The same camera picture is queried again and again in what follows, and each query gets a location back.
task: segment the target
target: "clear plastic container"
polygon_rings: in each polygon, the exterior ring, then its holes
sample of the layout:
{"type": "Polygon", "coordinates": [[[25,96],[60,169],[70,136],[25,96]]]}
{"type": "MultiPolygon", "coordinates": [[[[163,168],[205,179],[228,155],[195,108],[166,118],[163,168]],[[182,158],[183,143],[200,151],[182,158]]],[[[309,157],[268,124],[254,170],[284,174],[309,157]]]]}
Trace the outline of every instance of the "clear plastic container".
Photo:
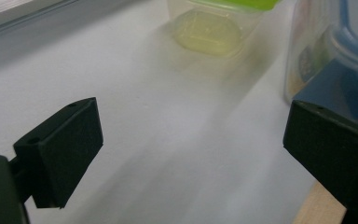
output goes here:
{"type": "Polygon", "coordinates": [[[168,0],[173,38],[186,49],[233,55],[277,1],[168,0]]]}
{"type": "Polygon", "coordinates": [[[289,100],[332,60],[358,71],[358,1],[298,0],[286,72],[289,100]]]}
{"type": "Polygon", "coordinates": [[[286,97],[358,123],[358,1],[298,0],[286,97]]]}

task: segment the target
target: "black bracket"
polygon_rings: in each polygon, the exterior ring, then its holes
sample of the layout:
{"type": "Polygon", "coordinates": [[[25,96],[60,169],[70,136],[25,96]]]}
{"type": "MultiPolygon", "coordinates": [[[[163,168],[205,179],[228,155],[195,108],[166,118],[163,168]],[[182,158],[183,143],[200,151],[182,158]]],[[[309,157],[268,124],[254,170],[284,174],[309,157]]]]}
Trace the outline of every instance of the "black bracket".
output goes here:
{"type": "Polygon", "coordinates": [[[24,203],[65,207],[103,146],[95,98],[64,107],[14,144],[17,157],[0,156],[0,224],[29,223],[24,203]]]}

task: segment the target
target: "blue lid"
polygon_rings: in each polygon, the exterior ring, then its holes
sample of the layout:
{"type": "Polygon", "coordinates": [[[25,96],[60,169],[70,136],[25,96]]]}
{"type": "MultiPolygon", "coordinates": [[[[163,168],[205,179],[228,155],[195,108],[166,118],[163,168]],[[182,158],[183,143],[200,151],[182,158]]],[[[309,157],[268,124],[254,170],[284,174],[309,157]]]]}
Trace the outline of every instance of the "blue lid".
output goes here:
{"type": "Polygon", "coordinates": [[[358,67],[358,1],[339,0],[339,25],[332,41],[345,63],[358,67]]]}

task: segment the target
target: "plastic food container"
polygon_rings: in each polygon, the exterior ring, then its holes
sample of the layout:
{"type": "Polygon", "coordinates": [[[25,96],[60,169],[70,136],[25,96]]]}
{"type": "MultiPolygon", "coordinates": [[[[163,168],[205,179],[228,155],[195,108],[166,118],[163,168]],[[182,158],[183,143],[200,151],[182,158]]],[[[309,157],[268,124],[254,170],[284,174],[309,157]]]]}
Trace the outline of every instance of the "plastic food container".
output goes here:
{"type": "Polygon", "coordinates": [[[168,0],[173,38],[184,48],[228,56],[241,50],[278,0],[168,0]]]}
{"type": "Polygon", "coordinates": [[[296,3],[286,97],[358,122],[358,1],[296,3]]]}

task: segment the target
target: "white surface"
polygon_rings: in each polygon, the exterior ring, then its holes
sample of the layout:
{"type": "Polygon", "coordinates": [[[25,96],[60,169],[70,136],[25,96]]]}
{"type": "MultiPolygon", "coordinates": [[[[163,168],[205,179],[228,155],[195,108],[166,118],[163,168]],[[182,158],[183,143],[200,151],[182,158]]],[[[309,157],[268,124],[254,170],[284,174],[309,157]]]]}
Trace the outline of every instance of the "white surface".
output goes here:
{"type": "Polygon", "coordinates": [[[293,0],[267,13],[249,57],[178,47],[162,0],[79,1],[0,34],[0,154],[95,96],[104,146],[62,210],[33,223],[290,223],[313,182],[282,148],[293,0]]]}

